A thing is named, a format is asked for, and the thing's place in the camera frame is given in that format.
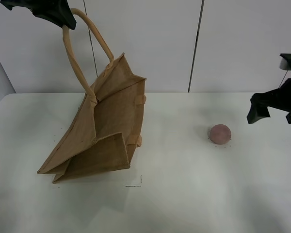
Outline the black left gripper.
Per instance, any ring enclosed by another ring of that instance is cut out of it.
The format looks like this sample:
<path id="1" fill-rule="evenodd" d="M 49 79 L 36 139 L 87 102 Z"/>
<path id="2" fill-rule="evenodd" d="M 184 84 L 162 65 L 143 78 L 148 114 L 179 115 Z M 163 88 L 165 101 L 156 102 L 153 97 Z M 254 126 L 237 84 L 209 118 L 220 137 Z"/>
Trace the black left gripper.
<path id="1" fill-rule="evenodd" d="M 16 6 L 28 8 L 35 17 L 61 28 L 66 25 L 74 30 L 76 27 L 76 20 L 66 0 L 1 0 L 0 3 L 9 10 Z"/>

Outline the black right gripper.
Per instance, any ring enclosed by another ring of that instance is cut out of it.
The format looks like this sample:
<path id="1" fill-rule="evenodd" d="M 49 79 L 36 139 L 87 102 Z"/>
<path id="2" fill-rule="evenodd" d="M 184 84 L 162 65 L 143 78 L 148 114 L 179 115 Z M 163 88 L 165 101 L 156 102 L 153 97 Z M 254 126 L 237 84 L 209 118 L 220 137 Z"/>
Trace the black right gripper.
<path id="1" fill-rule="evenodd" d="M 287 112 L 286 120 L 291 124 L 291 53 L 281 53 L 279 68 L 286 71 L 279 88 L 265 93 L 255 93 L 251 99 L 251 107 L 247 115 L 249 124 L 270 117 L 268 108 Z"/>

